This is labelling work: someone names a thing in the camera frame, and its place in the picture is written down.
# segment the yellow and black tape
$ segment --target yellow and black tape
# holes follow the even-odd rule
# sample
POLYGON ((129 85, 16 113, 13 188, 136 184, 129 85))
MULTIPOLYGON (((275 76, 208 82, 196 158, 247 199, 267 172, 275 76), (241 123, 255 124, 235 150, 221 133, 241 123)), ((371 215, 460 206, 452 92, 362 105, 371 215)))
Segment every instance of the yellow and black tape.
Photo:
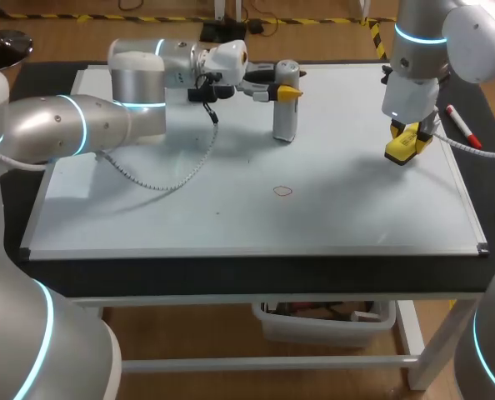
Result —
MULTIPOLYGON (((78 22, 89 20, 103 21, 132 21, 143 23, 202 23, 212 21, 211 17, 135 17, 129 15, 110 14, 16 14, 11 12, 0 12, 0 19, 75 19, 78 22)), ((394 22, 395 18, 368 18, 368 22, 394 22)), ((284 25, 314 25, 324 23, 362 23, 363 20, 357 18, 250 18, 248 21, 260 22, 263 24, 284 24, 284 25)))
POLYGON ((381 33, 379 32, 379 22, 369 20, 368 25, 370 32, 372 33, 373 44, 375 45, 375 51, 380 60, 388 60, 387 52, 384 49, 383 42, 381 41, 381 33))
POLYGON ((0 13, 0 19, 74 19, 79 23, 89 20, 132 21, 143 23, 203 23, 212 20, 210 17, 134 17, 129 15, 100 14, 16 14, 0 13))

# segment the red marker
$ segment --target red marker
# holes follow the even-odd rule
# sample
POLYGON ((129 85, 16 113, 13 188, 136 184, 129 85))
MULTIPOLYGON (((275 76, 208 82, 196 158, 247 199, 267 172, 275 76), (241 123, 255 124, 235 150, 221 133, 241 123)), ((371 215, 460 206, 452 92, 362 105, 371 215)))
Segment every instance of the red marker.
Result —
POLYGON ((479 139, 470 131, 470 128, 464 120, 461 118, 461 116, 458 114, 457 110, 455 109, 454 106, 449 104, 446 107, 446 113, 449 115, 452 120, 457 124, 458 128, 461 130, 461 132, 464 134, 468 142, 472 145, 473 148, 476 148, 477 150, 480 150, 483 146, 481 145, 481 142, 479 142, 479 139))

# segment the plastic container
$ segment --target plastic container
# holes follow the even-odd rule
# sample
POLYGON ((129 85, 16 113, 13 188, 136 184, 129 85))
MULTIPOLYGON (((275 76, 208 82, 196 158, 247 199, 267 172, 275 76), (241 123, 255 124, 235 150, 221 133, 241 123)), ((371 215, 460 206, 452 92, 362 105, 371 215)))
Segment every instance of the plastic container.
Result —
POLYGON ((346 348, 364 348, 378 333, 392 329, 396 322, 395 302, 375 302, 372 313, 380 322, 328 321, 266 312, 266 303, 254 303, 253 314, 262 323, 264 337, 279 342, 326 344, 346 348))

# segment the wooden floor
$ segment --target wooden floor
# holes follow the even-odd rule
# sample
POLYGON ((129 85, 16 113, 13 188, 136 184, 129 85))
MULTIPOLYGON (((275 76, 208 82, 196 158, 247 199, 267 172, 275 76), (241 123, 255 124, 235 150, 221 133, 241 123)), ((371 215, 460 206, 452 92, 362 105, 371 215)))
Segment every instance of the wooden floor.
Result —
MULTIPOLYGON (((258 14, 245 2, 250 16, 258 14)), ((256 1, 281 18, 331 18, 353 15, 348 0, 256 1)), ((10 13, 116 13, 115 0, 1 0, 10 13)), ((372 15, 394 17, 397 1, 373 0, 372 15)), ((132 15, 213 15, 212 0, 147 0, 132 15)), ((31 61, 105 60, 116 38, 197 39, 201 26, 193 23, 135 23, 92 21, 1 21, 1 28, 29 33, 35 48, 31 61)), ((390 55, 393 23, 381 26, 390 55)), ((247 38, 249 56, 256 60, 363 60, 376 58, 366 27, 358 24, 279 26, 271 37, 247 38)), ((7 73, 12 82, 18 70, 7 73)), ((495 82, 483 86, 495 113, 495 82)), ((448 312, 447 301, 416 302, 424 338, 428 340, 448 312)), ((106 311, 122 355, 129 358, 203 358, 262 355, 325 355, 349 353, 330 347, 266 342, 249 306, 142 307, 106 311)), ((397 335, 385 334, 361 353, 394 354, 397 335)), ((399 370, 309 372, 213 372, 123 376, 119 400, 230 399, 458 399, 448 365, 425 393, 408 391, 399 370)))

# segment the whiteboard surface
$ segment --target whiteboard surface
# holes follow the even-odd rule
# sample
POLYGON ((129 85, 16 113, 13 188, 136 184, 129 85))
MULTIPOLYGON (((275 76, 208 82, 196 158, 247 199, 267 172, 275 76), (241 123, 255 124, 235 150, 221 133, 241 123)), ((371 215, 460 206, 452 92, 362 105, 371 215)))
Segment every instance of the whiteboard surface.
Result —
MULTIPOLYGON (((477 255, 485 240, 451 149, 435 139, 404 167, 383 156, 381 65, 302 69, 294 142, 272 138, 272 104, 242 93, 218 101, 215 148, 176 192, 138 187, 93 154, 59 160, 23 244, 30 259, 477 255), (292 193, 277 195, 280 186, 292 193)), ((85 71, 78 93, 111 100, 108 70, 85 71)), ((212 133, 201 105, 168 90, 163 140, 113 156, 139 179, 170 185, 212 133)))

